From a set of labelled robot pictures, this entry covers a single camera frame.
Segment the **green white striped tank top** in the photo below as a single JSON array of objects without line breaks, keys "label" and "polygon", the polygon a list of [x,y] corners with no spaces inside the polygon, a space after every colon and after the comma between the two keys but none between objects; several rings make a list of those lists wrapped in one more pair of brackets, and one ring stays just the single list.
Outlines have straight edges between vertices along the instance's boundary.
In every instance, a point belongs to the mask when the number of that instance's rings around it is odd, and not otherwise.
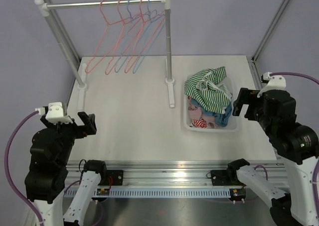
[{"label": "green white striped tank top", "polygon": [[224,66],[204,69],[184,83],[184,94],[195,100],[208,112],[224,114],[232,100],[232,92],[223,83],[227,73]]}]

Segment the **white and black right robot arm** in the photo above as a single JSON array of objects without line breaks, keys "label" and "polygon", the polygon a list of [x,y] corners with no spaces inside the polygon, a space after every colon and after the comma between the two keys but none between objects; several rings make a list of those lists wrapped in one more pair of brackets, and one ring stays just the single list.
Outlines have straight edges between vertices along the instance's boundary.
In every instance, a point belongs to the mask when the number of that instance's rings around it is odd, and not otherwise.
[{"label": "white and black right robot arm", "polygon": [[296,100],[284,90],[259,91],[241,88],[233,115],[247,105],[244,117],[256,121],[284,164],[289,192],[278,189],[256,173],[244,159],[228,164],[227,181],[248,186],[269,208],[278,226],[319,224],[319,138],[310,127],[296,122]]}]

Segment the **blue hanger end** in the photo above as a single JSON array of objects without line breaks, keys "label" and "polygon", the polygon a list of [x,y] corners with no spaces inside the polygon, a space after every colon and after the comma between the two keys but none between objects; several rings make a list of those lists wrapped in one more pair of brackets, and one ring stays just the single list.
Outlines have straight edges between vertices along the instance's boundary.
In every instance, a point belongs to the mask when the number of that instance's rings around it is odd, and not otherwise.
[{"label": "blue hanger end", "polygon": [[147,4],[147,17],[148,20],[146,22],[146,25],[142,28],[143,32],[138,38],[137,44],[139,44],[142,40],[144,41],[143,44],[140,46],[140,52],[137,55],[135,61],[131,65],[132,72],[135,74],[141,63],[143,62],[145,56],[147,55],[147,51],[151,48],[149,45],[152,45],[152,42],[154,42],[154,38],[156,38],[157,32],[161,30],[163,25],[163,19],[164,19],[164,11],[161,13],[158,13],[156,9],[150,11],[149,9],[150,0],[148,0]]}]

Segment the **red white striped tank top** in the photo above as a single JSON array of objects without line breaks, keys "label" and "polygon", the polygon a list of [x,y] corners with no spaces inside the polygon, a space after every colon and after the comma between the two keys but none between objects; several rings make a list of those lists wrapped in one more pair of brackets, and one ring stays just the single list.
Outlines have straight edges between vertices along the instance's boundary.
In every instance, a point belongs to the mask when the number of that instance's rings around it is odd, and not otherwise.
[{"label": "red white striped tank top", "polygon": [[207,128],[207,115],[203,113],[201,107],[191,103],[192,98],[187,97],[187,113],[192,125],[197,128]]}]

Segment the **blue tank top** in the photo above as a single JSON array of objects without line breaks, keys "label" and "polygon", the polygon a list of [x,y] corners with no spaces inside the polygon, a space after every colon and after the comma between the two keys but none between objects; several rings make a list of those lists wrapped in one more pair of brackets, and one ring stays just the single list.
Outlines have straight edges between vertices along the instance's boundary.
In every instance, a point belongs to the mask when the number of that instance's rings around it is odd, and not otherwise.
[{"label": "blue tank top", "polygon": [[225,113],[221,114],[221,113],[214,113],[214,112],[210,112],[210,111],[205,110],[204,107],[202,107],[195,99],[192,99],[191,103],[201,107],[204,114],[209,115],[209,116],[214,116],[216,123],[219,125],[219,128],[226,127],[228,125],[228,121],[229,121],[230,115],[232,113],[231,104],[228,105],[228,107],[225,110]]}]

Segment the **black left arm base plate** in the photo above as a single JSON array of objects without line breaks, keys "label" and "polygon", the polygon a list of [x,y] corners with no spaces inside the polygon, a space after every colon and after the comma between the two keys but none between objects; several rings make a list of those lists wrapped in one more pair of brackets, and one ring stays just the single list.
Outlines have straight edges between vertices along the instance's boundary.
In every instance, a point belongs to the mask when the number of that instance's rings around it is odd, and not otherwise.
[{"label": "black left arm base plate", "polygon": [[123,170],[106,170],[106,172],[102,175],[99,186],[122,186],[123,179]]}]

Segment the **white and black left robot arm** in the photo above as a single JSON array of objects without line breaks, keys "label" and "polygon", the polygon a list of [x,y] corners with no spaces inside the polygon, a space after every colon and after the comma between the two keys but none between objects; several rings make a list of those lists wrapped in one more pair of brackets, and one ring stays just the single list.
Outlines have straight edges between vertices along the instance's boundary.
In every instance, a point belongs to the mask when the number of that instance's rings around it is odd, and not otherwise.
[{"label": "white and black left robot arm", "polygon": [[79,112],[78,116],[83,125],[77,125],[69,116],[53,119],[42,116],[40,120],[45,128],[32,138],[31,162],[24,183],[27,199],[37,210],[42,226],[83,225],[95,189],[108,179],[104,161],[87,161],[76,195],[63,212],[67,163],[75,140],[97,133],[94,114]]}]

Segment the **pink tank top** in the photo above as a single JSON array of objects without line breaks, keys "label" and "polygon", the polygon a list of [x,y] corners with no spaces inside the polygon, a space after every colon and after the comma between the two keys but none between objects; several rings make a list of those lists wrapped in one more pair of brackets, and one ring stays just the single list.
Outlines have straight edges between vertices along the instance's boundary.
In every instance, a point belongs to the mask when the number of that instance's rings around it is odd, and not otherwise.
[{"label": "pink tank top", "polygon": [[219,128],[219,125],[215,121],[214,116],[209,116],[201,111],[201,108],[188,104],[187,107],[188,117],[191,119],[192,127],[197,128]]}]

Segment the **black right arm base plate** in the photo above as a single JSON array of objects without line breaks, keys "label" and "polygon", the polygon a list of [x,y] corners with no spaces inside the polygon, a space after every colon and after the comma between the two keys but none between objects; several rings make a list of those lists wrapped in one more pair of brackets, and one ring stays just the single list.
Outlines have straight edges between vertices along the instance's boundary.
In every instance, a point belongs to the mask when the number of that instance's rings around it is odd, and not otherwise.
[{"label": "black right arm base plate", "polygon": [[232,180],[226,170],[211,170],[210,179],[213,186],[243,186],[241,182]]}]

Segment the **pink hanger with red top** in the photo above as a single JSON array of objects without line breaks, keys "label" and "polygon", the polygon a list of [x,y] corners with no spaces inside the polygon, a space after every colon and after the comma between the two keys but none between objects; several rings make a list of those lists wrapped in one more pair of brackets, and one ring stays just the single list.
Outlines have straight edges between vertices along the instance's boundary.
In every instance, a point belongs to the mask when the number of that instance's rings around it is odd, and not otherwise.
[{"label": "pink hanger with red top", "polygon": [[137,32],[136,37],[134,37],[135,42],[130,55],[127,57],[127,60],[125,60],[125,73],[129,73],[130,71],[135,73],[137,71],[138,64],[141,62],[144,52],[148,48],[148,45],[153,41],[153,38],[155,38],[158,29],[162,26],[163,11],[158,13],[156,9],[150,10],[151,1],[152,0],[147,1],[146,13],[142,13],[142,4],[139,5],[142,25]]}]

